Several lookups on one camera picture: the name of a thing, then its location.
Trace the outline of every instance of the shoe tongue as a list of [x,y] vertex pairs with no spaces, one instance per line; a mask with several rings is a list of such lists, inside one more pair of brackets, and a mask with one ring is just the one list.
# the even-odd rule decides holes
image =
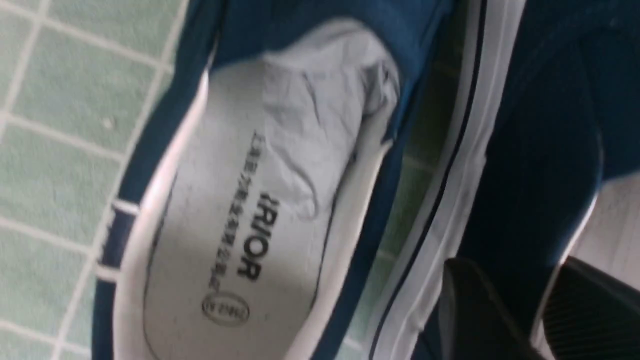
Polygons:
[[605,180],[640,170],[639,45],[618,31],[598,32],[580,42],[601,130]]

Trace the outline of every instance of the white rubber sole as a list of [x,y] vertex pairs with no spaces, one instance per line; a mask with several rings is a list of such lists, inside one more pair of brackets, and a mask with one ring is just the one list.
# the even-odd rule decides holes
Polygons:
[[462,71],[443,161],[369,320],[366,359],[411,358],[438,300],[444,261],[458,251],[480,182],[525,2],[469,2]]

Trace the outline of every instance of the grout line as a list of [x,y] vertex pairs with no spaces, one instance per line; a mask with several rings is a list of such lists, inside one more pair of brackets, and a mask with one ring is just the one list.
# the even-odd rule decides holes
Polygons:
[[362,344],[355,341],[354,339],[351,339],[349,336],[345,336],[342,340],[342,343],[352,348],[353,350],[362,351]]
[[[31,330],[27,327],[6,320],[0,320],[0,330],[12,332],[18,336],[22,336],[23,338],[39,341],[49,345],[55,345],[56,343],[56,338],[53,336],[42,334],[38,331]],[[65,350],[75,352],[76,354],[91,356],[91,349],[81,345],[64,343],[62,347],[65,348]]]
[[151,67],[162,67],[160,61],[156,60],[155,58],[153,58],[152,56],[143,54],[143,53],[139,53],[135,50],[129,49],[125,46],[122,46],[120,44],[118,44],[115,41],[112,40],[107,40],[105,38],[101,38],[97,35],[93,35],[87,32],[84,32],[80,29],[77,29],[73,26],[67,25],[67,24],[63,24],[62,22],[56,21],[56,20],[52,20],[52,19],[45,19],[44,20],[44,24],[48,27],[51,28],[53,30],[59,31],[60,33],[64,33],[66,35],[69,35],[70,37],[74,37],[74,38],[78,38],[80,40],[85,41],[88,44],[97,46],[97,47],[101,47],[105,50],[109,50],[112,53],[116,53],[116,54],[120,54],[122,56],[125,56],[126,58],[130,59],[130,60],[134,60],[146,65],[149,65]]
[[[15,4],[7,3],[6,0],[0,0],[0,9],[6,10],[7,12],[10,12],[14,15],[18,15],[28,20],[37,21],[38,19],[37,14],[29,10],[23,9]],[[63,22],[60,22],[58,20],[43,17],[42,24],[46,28],[50,28],[60,33],[64,33],[70,37],[80,39],[88,44],[101,47],[103,49],[111,51],[112,53],[122,55],[130,60],[144,63],[151,67],[161,67],[166,72],[173,72],[173,67],[171,65],[163,64],[157,59],[155,59],[153,56],[141,53],[133,49],[129,49],[126,46],[118,44],[117,42],[102,38],[98,35],[91,34],[87,31],[78,29],[74,26],[64,24]]]
[[432,165],[423,163],[422,161],[414,158],[411,155],[407,155],[407,154],[403,155],[402,162],[407,166],[429,172],[430,174],[434,174],[436,171],[435,167],[433,167]]
[[389,251],[385,251],[385,250],[378,250],[376,252],[376,258],[377,259],[391,261],[391,262],[395,262],[396,259],[397,259],[395,255],[393,255]]
[[78,355],[84,355],[87,356],[89,358],[91,358],[91,349],[87,348],[87,347],[83,347],[80,345],[76,345],[76,344],[71,344],[71,343],[64,343],[62,344],[62,347],[69,351],[69,352],[73,352],[76,353]]
[[6,0],[0,0],[0,9],[8,12],[8,13],[12,13],[14,15],[18,15],[20,17],[23,17],[27,20],[34,20],[36,15],[35,13],[25,9],[25,8],[21,8],[20,6],[14,4],[14,3],[7,3]]
[[[151,85],[149,86],[147,97],[145,98],[145,101],[140,110],[140,115],[136,120],[136,126],[132,131],[132,135],[129,139],[129,144],[127,144],[127,155],[125,159],[129,159],[131,157],[131,154],[135,149],[137,139],[140,133],[142,132],[143,126],[146,123],[146,119],[149,116],[152,110],[152,107],[156,101],[157,93],[160,90],[160,86],[162,82],[163,72],[166,71],[165,69],[167,66],[166,63],[168,62],[171,56],[171,53],[173,51],[173,44],[180,32],[181,24],[186,14],[187,6],[188,6],[188,0],[182,0],[180,3],[180,8],[178,9],[178,12],[173,20],[173,24],[169,32],[169,35],[167,36],[166,42],[164,43],[164,48],[161,55],[161,62],[156,65],[156,73],[154,74],[154,78],[151,82]],[[95,237],[93,239],[91,255],[88,257],[86,263],[84,264],[84,267],[76,283],[76,287],[74,288],[74,292],[67,305],[67,311],[65,312],[65,315],[62,318],[62,321],[60,323],[58,338],[56,340],[56,344],[55,344],[53,353],[51,355],[51,360],[59,360],[60,358],[62,345],[64,344],[65,339],[67,338],[67,333],[71,328],[73,317],[75,316],[76,309],[80,303],[82,294],[84,292],[84,287],[86,286],[86,283],[91,274],[93,263],[97,259],[100,249],[102,248],[101,240],[106,235],[106,226],[107,226],[107,223],[109,222],[109,219],[111,218],[110,216],[110,213],[112,211],[111,201],[117,195],[118,188],[120,187],[120,181],[122,180],[122,177],[124,176],[124,172],[127,168],[127,162],[128,161],[123,161],[122,164],[120,165],[117,180],[114,182],[113,188],[111,189],[111,193],[107,198],[107,204],[104,207],[102,218],[98,223],[98,228],[95,232]]]
[[12,323],[12,322],[8,322],[5,320],[0,320],[0,329],[2,330],[6,330],[6,331],[10,331],[14,334],[18,334],[20,336],[22,336],[23,338],[27,338],[27,339],[31,339],[31,340],[37,340],[40,341],[42,343],[47,343],[47,344],[55,344],[56,339],[53,338],[52,336],[49,335],[45,335],[45,334],[40,334],[37,331],[33,331],[31,329],[27,329],[24,326],[20,326],[16,323]]
[[[13,79],[9,84],[9,89],[7,90],[6,97],[4,98],[3,107],[0,109],[1,113],[8,113],[10,110],[12,110],[13,105],[18,98],[18,94],[20,93],[20,89],[22,88],[22,80],[24,79],[24,75],[27,72],[27,66],[29,65],[31,53],[33,52],[33,48],[35,47],[36,40],[38,39],[38,34],[40,33],[40,29],[42,28],[42,21],[44,20],[45,14],[49,9],[50,3],[51,0],[42,0],[40,6],[38,7],[38,13],[33,17],[30,17],[30,19],[33,21],[33,23],[31,24],[31,31],[29,32],[27,39],[24,41],[24,45],[22,46],[22,50],[20,51],[20,55],[18,56],[18,62],[13,71]],[[6,130],[6,124],[2,125],[2,123],[0,123],[0,141],[2,140],[2,137],[4,135],[4,130]]]
[[21,127],[23,129],[33,131],[40,135],[44,135],[50,139],[57,140],[58,142],[65,143],[73,147],[77,147],[91,154],[102,156],[103,158],[109,158],[118,162],[121,162],[124,160],[124,155],[120,154],[117,151],[105,149],[101,146],[95,145],[86,140],[77,138],[72,135],[67,135],[65,133],[51,129],[48,126],[39,124],[37,122],[33,122],[30,120],[26,120],[21,117],[17,117],[15,115],[9,115],[9,114],[6,114],[6,122],[7,124],[12,124],[12,125]]
[[37,229],[35,227],[23,224],[18,221],[7,219],[5,217],[0,217],[0,227],[28,235],[32,238],[46,241],[51,245],[55,245],[57,247],[60,247],[66,250],[79,252],[84,255],[89,254],[89,250],[90,250],[89,246],[75,243],[71,240],[64,239],[60,236],[47,233],[46,231]]

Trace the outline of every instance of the tile floor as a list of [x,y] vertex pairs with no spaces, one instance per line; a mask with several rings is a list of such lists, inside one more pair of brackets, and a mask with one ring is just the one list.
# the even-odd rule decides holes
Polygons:
[[[186,0],[0,0],[0,360],[90,358],[106,204],[172,73]],[[463,14],[438,52],[383,244],[339,359],[355,359],[438,160]]]

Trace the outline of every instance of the shoe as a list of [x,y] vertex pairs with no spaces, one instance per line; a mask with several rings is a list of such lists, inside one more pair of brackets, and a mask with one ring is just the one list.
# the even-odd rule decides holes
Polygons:
[[451,0],[191,0],[113,201],[93,359],[333,359]]
[[370,320],[369,359],[439,344],[454,256],[477,264],[536,343],[601,184],[640,169],[639,15],[639,1],[469,2],[445,161]]

